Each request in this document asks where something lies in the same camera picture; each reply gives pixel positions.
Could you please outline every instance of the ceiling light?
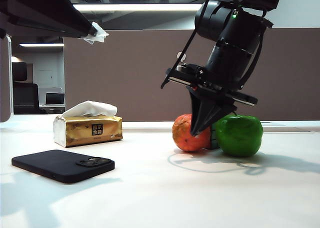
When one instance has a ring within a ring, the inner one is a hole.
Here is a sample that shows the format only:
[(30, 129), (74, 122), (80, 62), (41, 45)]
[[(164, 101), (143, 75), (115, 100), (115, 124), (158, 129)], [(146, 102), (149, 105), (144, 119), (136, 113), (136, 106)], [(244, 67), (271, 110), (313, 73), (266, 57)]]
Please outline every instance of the ceiling light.
[(185, 12), (197, 11), (202, 4), (74, 4), (80, 12)]
[(45, 43), (38, 43), (38, 44), (20, 44), (22, 47), (63, 47), (64, 44), (62, 43), (50, 43), (50, 44), (45, 44)]

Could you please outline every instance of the fake fruit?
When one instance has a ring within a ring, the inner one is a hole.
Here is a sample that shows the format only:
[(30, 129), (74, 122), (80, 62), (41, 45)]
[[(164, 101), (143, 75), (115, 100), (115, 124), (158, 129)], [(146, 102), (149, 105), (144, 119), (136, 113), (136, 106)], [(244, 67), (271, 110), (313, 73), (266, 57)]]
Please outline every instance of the fake fruit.
[(172, 138), (175, 144), (185, 152), (196, 152), (210, 148), (210, 127), (196, 136), (190, 134), (191, 114), (183, 114), (175, 119), (172, 126)]
[(250, 157), (261, 146), (263, 128), (254, 116), (229, 114), (216, 122), (216, 139), (221, 149), (235, 157)]

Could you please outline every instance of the black chair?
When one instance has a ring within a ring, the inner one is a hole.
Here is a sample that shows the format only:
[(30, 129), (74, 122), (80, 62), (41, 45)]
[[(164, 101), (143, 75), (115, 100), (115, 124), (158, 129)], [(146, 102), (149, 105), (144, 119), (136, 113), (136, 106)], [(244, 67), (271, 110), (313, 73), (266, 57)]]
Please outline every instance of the black chair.
[(47, 114), (39, 107), (38, 85), (24, 83), (27, 79), (27, 64), (12, 63), (13, 80), (13, 113), (14, 114)]
[(38, 85), (34, 83), (13, 83), (14, 114), (47, 114), (39, 107)]

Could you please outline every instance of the monitor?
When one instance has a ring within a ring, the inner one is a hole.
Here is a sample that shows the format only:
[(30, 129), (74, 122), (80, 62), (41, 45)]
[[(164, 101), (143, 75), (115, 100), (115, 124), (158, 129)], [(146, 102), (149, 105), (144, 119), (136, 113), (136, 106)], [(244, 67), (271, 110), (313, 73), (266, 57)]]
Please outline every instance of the monitor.
[(46, 105), (62, 105), (65, 103), (65, 93), (47, 93), (45, 96)]

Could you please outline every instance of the green apple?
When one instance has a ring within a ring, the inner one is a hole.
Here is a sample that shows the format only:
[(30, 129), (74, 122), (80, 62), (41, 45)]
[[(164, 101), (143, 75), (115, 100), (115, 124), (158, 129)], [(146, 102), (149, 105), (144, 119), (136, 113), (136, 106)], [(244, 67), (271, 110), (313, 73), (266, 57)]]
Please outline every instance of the green apple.
[(235, 157), (250, 157), (259, 150), (264, 130), (258, 118), (229, 114), (215, 124), (221, 149)]

